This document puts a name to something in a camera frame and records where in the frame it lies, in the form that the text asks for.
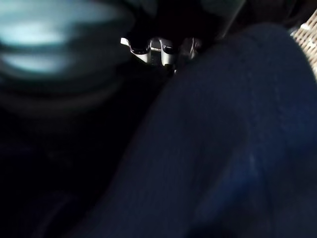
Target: blurry object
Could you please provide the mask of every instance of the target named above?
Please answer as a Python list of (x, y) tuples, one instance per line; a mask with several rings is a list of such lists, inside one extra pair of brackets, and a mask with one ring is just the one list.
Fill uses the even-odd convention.
[[(28, 91), (38, 86), (37, 91), (45, 93), (50, 87), (43, 83), (57, 82), (59, 90), (68, 93), (61, 84), (91, 73), (105, 70), (103, 81), (112, 79), (115, 67), (130, 57), (120, 37), (133, 24), (134, 18), (124, 6), (107, 1), (2, 0), (2, 83), (28, 83), (32, 84)], [(100, 83), (87, 80), (72, 91)]]
[(307, 55), (317, 77), (317, 10), (292, 36)]

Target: dark fabric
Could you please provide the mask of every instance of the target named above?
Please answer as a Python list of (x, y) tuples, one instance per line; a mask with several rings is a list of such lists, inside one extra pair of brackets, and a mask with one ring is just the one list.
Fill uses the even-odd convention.
[(314, 238), (317, 88), (257, 26), (171, 80), (112, 185), (67, 238)]

